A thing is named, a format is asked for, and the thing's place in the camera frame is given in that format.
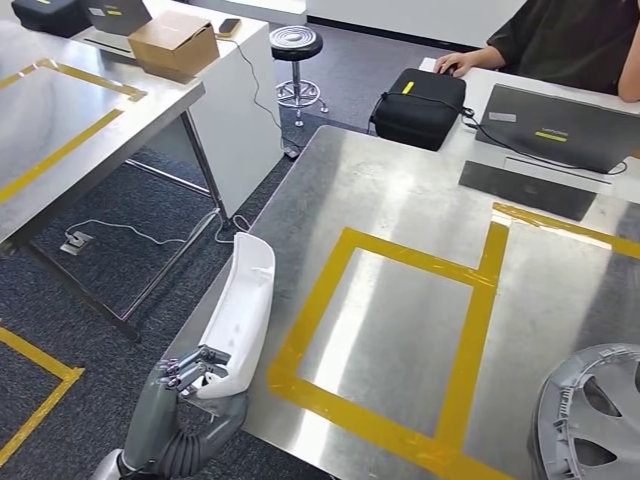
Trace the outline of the person's right hand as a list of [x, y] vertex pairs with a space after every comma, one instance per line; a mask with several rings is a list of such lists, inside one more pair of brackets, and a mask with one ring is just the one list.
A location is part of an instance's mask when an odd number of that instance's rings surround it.
[[475, 65], [473, 53], [451, 53], [437, 59], [434, 64], [433, 72], [460, 78]]

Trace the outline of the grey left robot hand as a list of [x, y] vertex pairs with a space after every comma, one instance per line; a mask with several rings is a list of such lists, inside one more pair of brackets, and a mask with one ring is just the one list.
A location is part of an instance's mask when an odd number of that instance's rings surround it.
[[180, 394], [207, 373], [228, 372], [230, 355], [208, 346], [181, 358], [165, 358], [149, 373], [134, 412], [122, 452], [116, 459], [121, 479], [181, 479], [204, 469], [245, 422], [246, 392], [223, 397], [219, 414], [198, 433], [183, 430]]

